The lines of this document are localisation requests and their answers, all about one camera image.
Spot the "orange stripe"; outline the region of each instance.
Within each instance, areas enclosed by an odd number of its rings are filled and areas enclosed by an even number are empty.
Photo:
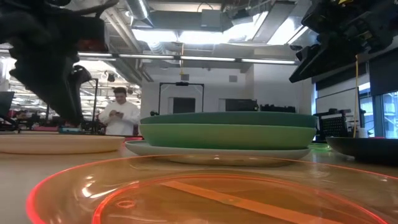
[[[183,184],[177,181],[170,181],[163,183],[162,185],[168,186],[174,189],[182,190],[193,195],[205,197],[223,204],[232,205],[238,208],[243,208],[250,210],[252,212],[257,212],[263,215],[268,215],[270,217],[278,218],[292,223],[309,223],[311,221],[318,221],[323,224],[342,224],[341,222],[336,222],[333,220],[328,220],[325,218],[315,217],[313,215],[308,215],[285,208],[280,208],[272,205],[267,205],[259,202],[254,202],[252,200],[235,197],[232,195],[216,192],[214,190],[203,189],[201,187],[196,187],[188,184]]]

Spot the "window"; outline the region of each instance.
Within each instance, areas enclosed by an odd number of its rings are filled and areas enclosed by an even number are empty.
[[[373,100],[370,83],[359,86],[359,106],[362,110],[362,121],[369,137],[374,137]]]
[[[386,93],[382,96],[384,136],[398,138],[398,92]]]

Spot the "white wall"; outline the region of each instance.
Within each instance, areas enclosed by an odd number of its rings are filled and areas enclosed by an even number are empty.
[[[312,114],[315,86],[310,79],[291,83],[293,65],[254,65],[254,98],[259,104],[294,106],[302,114]]]
[[[148,74],[154,79],[153,83],[142,84],[141,118],[150,116],[150,112],[158,110],[159,82],[180,82],[180,69],[148,68]],[[205,96],[203,110],[205,112],[218,111],[219,99],[236,98],[251,99],[246,88],[246,74],[237,69],[207,69],[186,68],[183,71],[190,75],[190,83],[205,84]],[[229,76],[237,75],[238,82],[230,83]],[[166,114],[169,110],[168,99],[170,97],[195,98],[196,111],[201,111],[201,87],[197,86],[173,86],[164,85],[160,99],[160,113]]]
[[[369,82],[369,74],[364,74],[358,77],[358,86]],[[349,90],[355,88],[355,78],[333,85],[331,87],[318,91],[318,97],[327,96],[330,94],[338,93],[340,91]]]
[[[219,110],[219,100],[226,98],[256,99],[259,104],[294,106],[298,113],[312,114],[312,100],[315,100],[315,87],[305,80],[291,83],[289,77],[296,66],[291,65],[253,65],[246,73],[236,69],[185,68],[190,75],[190,83],[205,84],[205,112]],[[148,68],[147,72],[154,83],[142,84],[141,116],[150,116],[150,111],[158,110],[159,82],[179,82],[180,69]],[[229,83],[229,76],[237,75],[237,83]],[[161,114],[168,112],[168,98],[190,97],[196,99],[196,111],[201,110],[201,88],[192,86],[167,87],[162,92]]]

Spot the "plate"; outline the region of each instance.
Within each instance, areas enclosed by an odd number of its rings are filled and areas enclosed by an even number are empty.
[[[14,154],[83,154],[111,152],[124,137],[71,134],[12,134],[0,136],[0,152]]]
[[[196,149],[304,149],[315,128],[232,124],[142,124],[151,146]]]
[[[281,112],[214,112],[151,116],[141,124],[243,124],[314,128],[317,117]]]
[[[398,139],[326,138],[330,147],[344,155],[369,162],[396,164]]]
[[[151,146],[145,141],[128,141],[126,147],[139,156],[154,155],[219,155],[219,156],[260,156],[281,159],[301,159],[311,149],[297,150],[238,150],[238,149],[188,149],[179,147]]]
[[[308,145],[310,149],[314,149],[317,151],[325,151],[328,152],[331,150],[330,146],[326,143],[311,143]]]
[[[178,157],[61,171],[31,191],[28,217],[33,224],[398,222],[396,177],[282,159],[273,163],[284,166],[261,168],[169,161]]]

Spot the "white shirt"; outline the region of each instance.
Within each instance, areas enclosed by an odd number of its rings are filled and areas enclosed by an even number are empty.
[[[109,113],[112,110],[123,113],[123,117],[113,116],[110,118]],[[129,102],[125,102],[122,105],[118,102],[113,102],[99,114],[98,118],[103,124],[107,125],[107,135],[132,136],[134,124],[139,123],[139,109],[136,105]]]

